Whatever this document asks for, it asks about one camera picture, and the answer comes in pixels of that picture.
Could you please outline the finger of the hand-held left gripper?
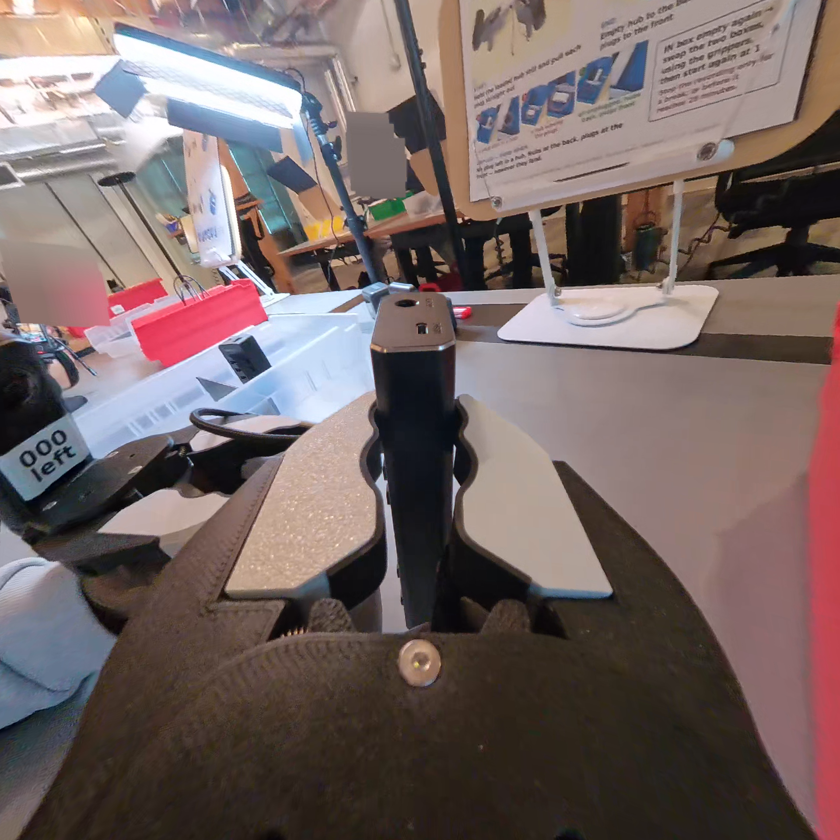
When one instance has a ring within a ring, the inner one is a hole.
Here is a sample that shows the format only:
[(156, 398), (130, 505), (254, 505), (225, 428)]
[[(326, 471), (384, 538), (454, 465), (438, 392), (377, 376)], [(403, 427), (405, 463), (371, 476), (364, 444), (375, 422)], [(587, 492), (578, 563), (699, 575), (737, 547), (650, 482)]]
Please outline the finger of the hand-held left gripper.
[(98, 533), (157, 538), (161, 550), (174, 558), (228, 499), (216, 492), (186, 497), (178, 489), (157, 490), (117, 512)]
[(194, 413), (189, 447), (203, 454), (225, 445), (237, 445), (259, 455), (275, 455), (313, 427), (312, 423), (282, 415)]

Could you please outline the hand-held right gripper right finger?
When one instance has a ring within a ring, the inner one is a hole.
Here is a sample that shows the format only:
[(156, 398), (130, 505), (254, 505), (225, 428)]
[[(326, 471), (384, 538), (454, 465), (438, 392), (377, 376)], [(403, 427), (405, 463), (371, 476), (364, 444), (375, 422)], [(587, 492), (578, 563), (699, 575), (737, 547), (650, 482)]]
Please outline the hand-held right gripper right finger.
[(569, 491), (549, 454), (467, 394), (456, 400), (457, 484), (451, 580), (492, 607), (504, 600), (613, 596)]

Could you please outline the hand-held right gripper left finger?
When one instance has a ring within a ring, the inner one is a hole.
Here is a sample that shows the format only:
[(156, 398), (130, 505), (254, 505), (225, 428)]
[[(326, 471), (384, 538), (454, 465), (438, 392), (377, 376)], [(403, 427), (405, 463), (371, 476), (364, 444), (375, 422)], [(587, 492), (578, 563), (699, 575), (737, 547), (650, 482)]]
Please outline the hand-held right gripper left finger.
[(367, 392), (289, 447), (239, 551), (231, 600), (376, 598), (387, 568), (382, 448)]

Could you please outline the black USB hub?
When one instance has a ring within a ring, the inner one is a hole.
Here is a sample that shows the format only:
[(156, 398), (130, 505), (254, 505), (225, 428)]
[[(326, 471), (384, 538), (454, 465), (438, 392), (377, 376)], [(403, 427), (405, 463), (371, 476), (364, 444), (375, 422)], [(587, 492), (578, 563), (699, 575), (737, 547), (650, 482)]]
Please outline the black USB hub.
[(456, 336), (438, 292), (389, 296), (371, 340), (374, 420), (406, 626), (430, 623), (453, 515)]
[(217, 348), (243, 384), (253, 381), (271, 368), (268, 356), (252, 334), (236, 335), (221, 342)]

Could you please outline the red plastic bin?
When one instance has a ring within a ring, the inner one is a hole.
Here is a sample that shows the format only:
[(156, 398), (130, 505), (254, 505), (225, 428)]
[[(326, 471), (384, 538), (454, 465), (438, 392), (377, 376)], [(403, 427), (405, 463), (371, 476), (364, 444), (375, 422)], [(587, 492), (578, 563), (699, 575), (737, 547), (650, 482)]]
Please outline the red plastic bin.
[(235, 280), (147, 313), (133, 320), (132, 327), (143, 355), (168, 368), (267, 319), (255, 285)]
[(810, 655), (816, 831), (839, 838), (839, 315), (808, 472)]
[(115, 291), (108, 296), (108, 309), (112, 319), (142, 305), (155, 303), (168, 297), (167, 289), (160, 278)]

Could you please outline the person's left forearm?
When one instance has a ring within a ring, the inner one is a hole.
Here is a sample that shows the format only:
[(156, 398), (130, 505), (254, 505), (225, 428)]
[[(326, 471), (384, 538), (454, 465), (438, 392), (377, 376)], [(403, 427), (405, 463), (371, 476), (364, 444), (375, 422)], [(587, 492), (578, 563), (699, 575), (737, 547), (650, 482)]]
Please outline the person's left forearm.
[(116, 636), (78, 578), (39, 557), (1, 569), (1, 729), (73, 697), (107, 661)]

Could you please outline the white poster stand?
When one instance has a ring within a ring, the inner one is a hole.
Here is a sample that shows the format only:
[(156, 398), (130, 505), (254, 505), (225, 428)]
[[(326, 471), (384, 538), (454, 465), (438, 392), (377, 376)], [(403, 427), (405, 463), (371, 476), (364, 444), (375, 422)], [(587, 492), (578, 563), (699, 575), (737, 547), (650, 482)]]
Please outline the white poster stand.
[(679, 231), (686, 183), (673, 183), (668, 275), (658, 286), (617, 285), (561, 289), (550, 272), (542, 224), (535, 230), (544, 293), (497, 331), (505, 343), (607, 350), (672, 351), (695, 342), (718, 302), (715, 287), (676, 283)]

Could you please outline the wooden desk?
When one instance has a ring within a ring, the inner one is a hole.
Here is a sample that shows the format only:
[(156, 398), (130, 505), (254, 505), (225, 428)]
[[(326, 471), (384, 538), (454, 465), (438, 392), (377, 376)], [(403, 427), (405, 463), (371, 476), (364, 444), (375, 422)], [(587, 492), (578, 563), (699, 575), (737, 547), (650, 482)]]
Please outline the wooden desk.
[[(423, 216), (411, 216), (408, 213), (403, 213), (382, 222), (374, 223), (363, 231), (363, 236), (370, 240), (383, 239), (444, 223), (445, 214), (443, 212), (427, 213)], [(336, 249), (344, 245), (356, 245), (355, 239), (349, 230), (344, 230), (339, 234), (331, 234), (328, 237), (309, 240), (295, 247), (287, 248), (280, 252), (280, 256), (285, 259), (291, 259), (292, 257), (310, 254), (320, 250)]]

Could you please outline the black light stand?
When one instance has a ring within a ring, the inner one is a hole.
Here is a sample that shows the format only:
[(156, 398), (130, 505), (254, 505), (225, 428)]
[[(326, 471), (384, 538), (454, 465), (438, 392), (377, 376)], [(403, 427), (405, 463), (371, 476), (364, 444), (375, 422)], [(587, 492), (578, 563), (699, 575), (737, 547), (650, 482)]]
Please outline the black light stand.
[(321, 161), (332, 180), (335, 194), (345, 215), (347, 227), (352, 234), (369, 279), (374, 283), (385, 282), (387, 277), (382, 259), (374, 252), (371, 241), (366, 237), (364, 220), (354, 208), (349, 190), (340, 171), (339, 158), (332, 142), (329, 140), (328, 125), (322, 117), (322, 104), (305, 87), (301, 87), (301, 119), (305, 123), (305, 131), (310, 144), (319, 188), (322, 188), (318, 163), (318, 161)]

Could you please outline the black floor lamp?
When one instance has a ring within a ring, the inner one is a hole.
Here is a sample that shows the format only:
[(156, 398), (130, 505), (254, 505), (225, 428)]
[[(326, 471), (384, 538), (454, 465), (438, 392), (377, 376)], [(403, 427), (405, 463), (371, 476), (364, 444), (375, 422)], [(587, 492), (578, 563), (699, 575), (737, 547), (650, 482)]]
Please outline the black floor lamp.
[(443, 148), (438, 138), (432, 96), (427, 86), (425, 64), (422, 56), (422, 50), (420, 49), (417, 40), (417, 33), (413, 22), (410, 3), (408, 1), (395, 1), (394, 4), (397, 22), (401, 31), (402, 42), (406, 52), (409, 72), (413, 82), (413, 88), (415, 90), (419, 116), (423, 126), (423, 135), (430, 154), (438, 195), (441, 200), (447, 230), (455, 253), (458, 274), (463, 283), (466, 283), (468, 279), (468, 263), (466, 259), (464, 241), (460, 234), (459, 218), (457, 216), (455, 200), (448, 179)]
[(95, 181), (101, 196), (150, 264), (154, 277), (161, 278), (164, 287), (172, 291), (188, 265), (178, 256), (176, 242), (136, 185), (134, 173), (108, 172), (97, 175)]

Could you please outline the LED light panel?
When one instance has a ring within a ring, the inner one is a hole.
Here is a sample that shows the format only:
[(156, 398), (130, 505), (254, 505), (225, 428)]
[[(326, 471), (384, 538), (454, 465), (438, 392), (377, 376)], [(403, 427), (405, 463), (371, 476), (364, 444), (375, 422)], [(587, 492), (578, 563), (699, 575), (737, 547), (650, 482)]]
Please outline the LED light panel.
[(283, 72), (127, 24), (112, 42), (118, 58), (94, 92), (125, 119), (157, 97), (177, 129), (277, 153), (282, 132), (304, 129), (301, 85)]

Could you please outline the black office chair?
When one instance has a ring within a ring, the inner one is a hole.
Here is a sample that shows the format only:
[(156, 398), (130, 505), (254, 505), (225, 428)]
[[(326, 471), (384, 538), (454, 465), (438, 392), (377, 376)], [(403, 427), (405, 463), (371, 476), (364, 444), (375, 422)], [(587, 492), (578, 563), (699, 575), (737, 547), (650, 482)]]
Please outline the black office chair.
[(811, 228), (839, 218), (839, 111), (807, 139), (763, 163), (719, 175), (715, 208), (728, 223), (728, 238), (778, 227), (776, 245), (712, 261), (705, 280), (807, 277), (819, 264), (838, 266), (839, 249), (813, 243)]

